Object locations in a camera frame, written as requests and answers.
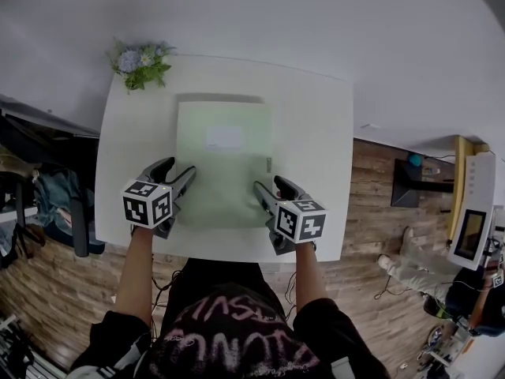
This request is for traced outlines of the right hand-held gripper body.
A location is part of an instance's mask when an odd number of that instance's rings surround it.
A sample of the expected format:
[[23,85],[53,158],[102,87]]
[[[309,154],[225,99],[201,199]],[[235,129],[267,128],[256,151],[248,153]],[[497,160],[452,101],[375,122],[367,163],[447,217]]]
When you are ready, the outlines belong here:
[[315,200],[277,201],[267,221],[269,238],[277,255],[291,253],[299,244],[324,235],[327,209]]

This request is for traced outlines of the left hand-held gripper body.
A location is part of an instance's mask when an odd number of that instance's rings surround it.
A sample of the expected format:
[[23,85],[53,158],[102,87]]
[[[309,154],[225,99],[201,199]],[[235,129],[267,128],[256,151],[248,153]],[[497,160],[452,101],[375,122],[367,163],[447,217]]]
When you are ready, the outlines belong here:
[[136,227],[145,227],[155,236],[168,238],[177,212],[178,186],[130,180],[122,190],[125,219]]

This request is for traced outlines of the pale green box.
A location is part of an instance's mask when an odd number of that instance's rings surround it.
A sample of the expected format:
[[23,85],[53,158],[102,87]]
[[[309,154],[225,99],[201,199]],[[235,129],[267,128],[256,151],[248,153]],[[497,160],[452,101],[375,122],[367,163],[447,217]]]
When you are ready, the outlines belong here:
[[196,168],[178,222],[194,229],[255,228],[268,215],[253,193],[271,184],[272,114],[264,103],[178,104],[178,171]]

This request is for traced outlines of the person's right forearm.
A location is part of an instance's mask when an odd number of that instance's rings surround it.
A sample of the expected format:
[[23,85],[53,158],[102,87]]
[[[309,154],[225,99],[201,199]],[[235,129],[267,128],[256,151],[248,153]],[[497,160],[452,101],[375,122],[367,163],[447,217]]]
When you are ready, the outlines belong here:
[[313,242],[296,245],[296,311],[319,299],[333,302],[325,289]]

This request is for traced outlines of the person's left forearm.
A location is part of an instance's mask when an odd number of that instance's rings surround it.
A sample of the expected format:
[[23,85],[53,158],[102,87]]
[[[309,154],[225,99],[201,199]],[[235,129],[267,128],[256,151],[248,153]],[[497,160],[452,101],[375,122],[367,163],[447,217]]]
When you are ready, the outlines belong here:
[[148,327],[152,322],[152,239],[151,230],[134,230],[115,301],[117,313],[138,317]]

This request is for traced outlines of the teal jacket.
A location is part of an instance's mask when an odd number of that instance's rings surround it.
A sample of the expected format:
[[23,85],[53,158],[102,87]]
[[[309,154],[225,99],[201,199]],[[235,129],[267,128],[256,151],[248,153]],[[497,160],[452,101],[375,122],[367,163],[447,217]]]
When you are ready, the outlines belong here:
[[49,227],[53,223],[63,233],[71,235],[71,226],[58,210],[62,209],[70,214],[70,200],[78,197],[83,197],[86,210],[94,206],[94,193],[90,189],[82,190],[77,174],[66,168],[45,173],[39,169],[34,187],[37,219],[41,227]]

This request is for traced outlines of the small potted flower plant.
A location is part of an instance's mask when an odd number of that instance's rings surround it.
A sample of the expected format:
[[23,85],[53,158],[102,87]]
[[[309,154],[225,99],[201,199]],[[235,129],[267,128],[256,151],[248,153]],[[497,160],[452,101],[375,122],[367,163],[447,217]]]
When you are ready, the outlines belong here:
[[145,85],[155,83],[166,86],[165,73],[171,69],[166,57],[176,48],[166,42],[131,44],[119,39],[107,52],[110,68],[122,80],[128,92],[145,90]]

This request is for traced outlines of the person's black printed shirt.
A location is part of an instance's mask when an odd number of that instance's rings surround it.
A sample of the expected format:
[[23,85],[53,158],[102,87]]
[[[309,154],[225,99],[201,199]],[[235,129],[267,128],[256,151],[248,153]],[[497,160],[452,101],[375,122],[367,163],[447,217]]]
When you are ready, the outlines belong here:
[[292,324],[256,265],[188,261],[157,339],[138,317],[110,311],[92,326],[68,379],[391,379],[329,298]]

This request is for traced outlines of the white machine with screen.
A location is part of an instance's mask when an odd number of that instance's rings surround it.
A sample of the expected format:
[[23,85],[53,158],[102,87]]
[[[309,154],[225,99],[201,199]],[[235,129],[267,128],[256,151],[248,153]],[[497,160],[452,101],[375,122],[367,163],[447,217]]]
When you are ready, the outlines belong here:
[[466,158],[462,207],[447,259],[477,270],[493,221],[496,188],[496,156],[482,152]]

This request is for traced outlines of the black pedestal stand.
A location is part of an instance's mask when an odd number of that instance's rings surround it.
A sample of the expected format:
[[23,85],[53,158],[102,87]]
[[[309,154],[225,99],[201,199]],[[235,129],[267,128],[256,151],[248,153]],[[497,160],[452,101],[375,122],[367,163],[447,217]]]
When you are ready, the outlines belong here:
[[422,179],[422,167],[396,159],[391,193],[391,207],[417,208],[421,192],[453,193],[453,182],[429,182]]

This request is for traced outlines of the wooden desk with white frame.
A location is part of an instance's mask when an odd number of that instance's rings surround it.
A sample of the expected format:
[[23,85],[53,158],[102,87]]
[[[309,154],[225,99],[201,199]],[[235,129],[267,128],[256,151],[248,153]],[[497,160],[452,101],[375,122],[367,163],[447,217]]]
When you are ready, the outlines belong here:
[[[28,207],[24,209],[24,217],[27,219],[28,217],[34,216],[38,212],[37,207]],[[2,211],[0,212],[0,223],[9,222],[11,220],[17,220],[17,211]]]

